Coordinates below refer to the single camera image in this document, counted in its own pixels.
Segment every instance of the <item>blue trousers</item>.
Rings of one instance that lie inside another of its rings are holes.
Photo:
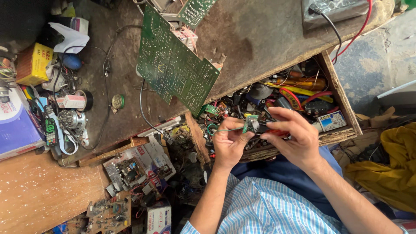
[[[327,146],[319,147],[319,153],[328,161],[331,167],[341,176],[342,169]],[[322,213],[339,220],[322,190],[300,168],[289,162],[283,155],[277,155],[276,160],[265,160],[239,163],[233,167],[231,174],[242,180],[244,177],[270,179],[288,186],[302,197],[313,203]]]

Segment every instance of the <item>yellow cloth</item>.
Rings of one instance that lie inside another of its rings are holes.
[[[380,136],[390,166],[364,161],[345,174],[389,205],[416,213],[416,123],[385,130]]]

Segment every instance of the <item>remote control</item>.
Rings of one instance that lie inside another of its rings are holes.
[[[58,132],[56,131],[55,120],[52,118],[46,118],[45,120],[45,134],[46,145],[51,147],[58,144]]]

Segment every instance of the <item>green wire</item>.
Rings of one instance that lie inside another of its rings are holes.
[[[208,125],[208,126],[207,126],[208,133],[209,133],[209,135],[211,135],[211,136],[215,136],[214,134],[212,134],[212,133],[210,132],[209,126],[211,126],[211,125],[216,126],[215,124],[210,124],[210,125]],[[243,128],[244,128],[244,127],[238,127],[238,128],[235,128],[235,129],[230,129],[230,130],[223,129],[223,130],[217,130],[217,132],[221,132],[221,131],[234,131],[234,130],[239,130],[239,129],[243,129]]]

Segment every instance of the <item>paper scrap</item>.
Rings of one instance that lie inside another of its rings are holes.
[[[65,37],[63,42],[55,46],[55,48],[53,49],[54,52],[62,53],[71,46],[85,46],[87,42],[89,41],[88,35],[84,35],[76,30],[73,30],[72,28],[63,26],[62,24],[58,24],[58,23],[49,23],[49,24],[51,25],[52,28],[54,28],[56,31],[58,31],[60,34],[62,34]],[[68,49],[66,53],[77,54],[81,50],[82,50],[82,47],[74,47],[74,48]]]

